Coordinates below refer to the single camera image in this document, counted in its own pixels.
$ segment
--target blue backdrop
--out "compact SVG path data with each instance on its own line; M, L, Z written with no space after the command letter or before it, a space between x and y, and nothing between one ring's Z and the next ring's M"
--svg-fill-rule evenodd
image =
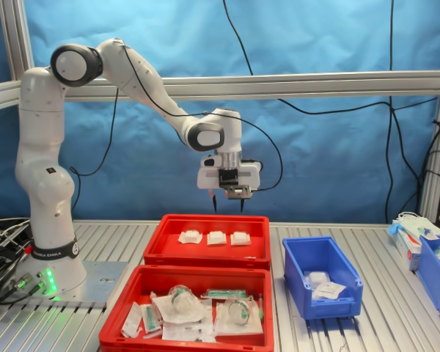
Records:
M62 43L96 46L109 37L122 37L162 76L248 74L221 0L107 1L104 7L99 3L27 1L35 64L48 65L52 51ZM227 3L256 74L388 69L389 0ZM394 55L395 70L440 69L440 0L396 1ZM396 97L394 105L428 98ZM290 102L309 111L323 111L380 100L387 98ZM384 158L387 107L307 116L277 100L180 105L191 113L218 106L237 109L278 144L284 161L283 181L272 191L254 195L244 213L266 215L273 221L384 221L389 187ZM112 108L112 103L66 103L63 167L74 166L82 173L95 169L108 142ZM406 156L416 170L430 143L435 112L435 101L397 112ZM395 187L390 216L415 190L393 131ZM26 194L14 179L17 147L14 107L0 111L0 216L29 212ZM134 102L118 103L113 146L99 173L83 179L75 216L159 219L165 213L212 213L207 192L196 187L202 156L184 147L153 111ZM263 186L275 183L279 176L275 150L261 133L246 125L243 156L263 161ZM239 213L239 202L219 197L219 212Z

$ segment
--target metal table surface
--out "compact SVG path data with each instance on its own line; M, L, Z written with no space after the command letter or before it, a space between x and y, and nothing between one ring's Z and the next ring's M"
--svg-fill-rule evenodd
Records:
M85 260L120 260L128 270L108 309L32 301L0 307L0 351L97 351L98 332L157 221L75 221ZM303 320L286 288L283 238L331 235L364 282L362 313L351 319ZM276 351L437 351L440 314L381 225L271 224Z

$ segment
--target blue plastic box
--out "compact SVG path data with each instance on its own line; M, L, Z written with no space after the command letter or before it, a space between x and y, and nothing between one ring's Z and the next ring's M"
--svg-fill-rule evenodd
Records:
M330 236L284 238L285 281L303 319L346 318L360 314L363 283ZM332 282L346 286L339 298L312 300L305 271L327 271Z
M440 236L438 240L428 241L420 236L422 251L420 252L419 275L420 281L425 286L433 305L440 312L440 260L433 251L440 246Z

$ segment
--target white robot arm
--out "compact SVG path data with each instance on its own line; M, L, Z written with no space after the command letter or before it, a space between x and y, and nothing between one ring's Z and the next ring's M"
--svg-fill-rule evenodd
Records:
M215 151L201 160L199 188L222 188L229 199L241 199L242 207L260 185L260 162L241 160L238 112L216 109L200 119L188 115L168 96L150 63L121 39L106 40L97 48L63 45L53 53L50 67L34 67L21 79L15 173L29 195L33 248L31 256L17 267L16 275L31 274L44 281L45 287L37 296L71 290L86 276L71 217L75 186L58 157L64 140L68 87L84 86L98 76L158 112L182 143L200 152Z

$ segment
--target red plastic crate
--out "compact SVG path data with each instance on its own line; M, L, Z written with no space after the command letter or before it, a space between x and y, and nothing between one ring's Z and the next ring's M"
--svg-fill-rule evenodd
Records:
M182 231L197 230L203 234L199 244L178 241ZM207 245L210 231L227 234L227 243ZM249 233L251 244L232 246L234 231ZM214 268L261 268L271 264L269 219L264 216L165 215L144 252L146 264L185 265Z
M150 292L157 295L168 294L171 287L186 285L193 294L200 297L207 289L244 289L255 299L263 295L263 334L244 336L221 336L217 342L167 341L160 337L144 339L145 331L137 338L125 338L120 333L132 303L150 303ZM213 321L216 315L216 301L213 301ZM100 331L102 352L219 352L274 350L274 325L272 315L271 274L260 269L244 268L191 268L176 266L141 265L134 269L127 285L117 299Z

